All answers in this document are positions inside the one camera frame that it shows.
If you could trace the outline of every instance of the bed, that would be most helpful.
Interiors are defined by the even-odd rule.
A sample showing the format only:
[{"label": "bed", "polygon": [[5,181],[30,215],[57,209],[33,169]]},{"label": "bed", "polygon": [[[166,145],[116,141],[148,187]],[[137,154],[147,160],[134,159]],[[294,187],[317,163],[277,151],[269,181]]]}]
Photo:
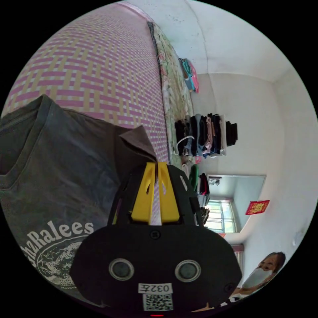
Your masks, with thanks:
[{"label": "bed", "polygon": [[[46,94],[94,118],[127,128],[143,125],[158,160],[181,168],[173,154],[173,123],[192,114],[191,99],[171,44],[155,23],[152,34],[147,22],[138,8],[120,3],[72,21],[22,69],[1,116]],[[159,211],[157,186],[153,224],[160,224]]]}]

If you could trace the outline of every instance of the red paper decoration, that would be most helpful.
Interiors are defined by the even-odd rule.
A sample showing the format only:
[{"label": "red paper decoration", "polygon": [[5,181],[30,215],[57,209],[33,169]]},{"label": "red paper decoration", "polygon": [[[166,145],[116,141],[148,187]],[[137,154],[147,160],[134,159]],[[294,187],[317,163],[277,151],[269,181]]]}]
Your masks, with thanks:
[{"label": "red paper decoration", "polygon": [[245,215],[259,214],[265,212],[269,200],[265,201],[251,201]]}]

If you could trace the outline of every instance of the gray t-shirt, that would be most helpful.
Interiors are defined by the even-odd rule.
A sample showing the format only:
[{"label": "gray t-shirt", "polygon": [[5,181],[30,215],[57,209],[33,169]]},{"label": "gray t-shirt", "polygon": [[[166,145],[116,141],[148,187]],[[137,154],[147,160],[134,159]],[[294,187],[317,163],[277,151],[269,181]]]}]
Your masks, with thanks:
[{"label": "gray t-shirt", "polygon": [[148,161],[156,157],[143,127],[62,109],[46,95],[0,120],[4,215],[23,254],[55,287],[86,301],[69,276],[75,252],[106,226],[122,178]]}]

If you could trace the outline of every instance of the woman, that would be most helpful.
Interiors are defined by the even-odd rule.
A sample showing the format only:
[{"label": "woman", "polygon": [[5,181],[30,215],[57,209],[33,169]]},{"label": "woman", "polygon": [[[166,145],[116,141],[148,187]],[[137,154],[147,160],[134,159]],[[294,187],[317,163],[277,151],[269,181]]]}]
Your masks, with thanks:
[{"label": "woman", "polygon": [[232,296],[240,294],[246,297],[264,287],[283,267],[285,260],[286,256],[283,252],[274,252],[267,255],[249,275],[242,287],[235,289]]}]

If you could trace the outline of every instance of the qr code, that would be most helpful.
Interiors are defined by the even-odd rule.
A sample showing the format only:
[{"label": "qr code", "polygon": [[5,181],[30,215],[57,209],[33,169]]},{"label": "qr code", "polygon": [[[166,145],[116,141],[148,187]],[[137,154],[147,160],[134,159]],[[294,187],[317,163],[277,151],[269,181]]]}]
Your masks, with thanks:
[{"label": "qr code", "polygon": [[166,311],[173,310],[172,295],[151,295],[143,294],[143,309],[145,311]]}]

